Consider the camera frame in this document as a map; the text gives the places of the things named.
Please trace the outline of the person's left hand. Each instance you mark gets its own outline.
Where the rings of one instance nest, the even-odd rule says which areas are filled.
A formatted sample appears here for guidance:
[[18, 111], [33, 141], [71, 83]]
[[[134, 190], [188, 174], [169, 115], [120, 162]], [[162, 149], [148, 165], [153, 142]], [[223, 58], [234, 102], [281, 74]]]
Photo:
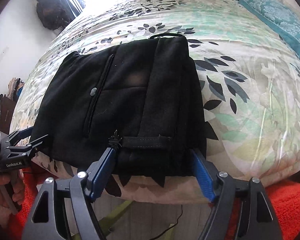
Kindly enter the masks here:
[[12, 188], [10, 187], [11, 174], [0, 173], [0, 205], [4, 207], [9, 207], [10, 197], [12, 202], [17, 205], [21, 205], [25, 199], [25, 184], [24, 184], [24, 174], [22, 170], [16, 170], [16, 179]]

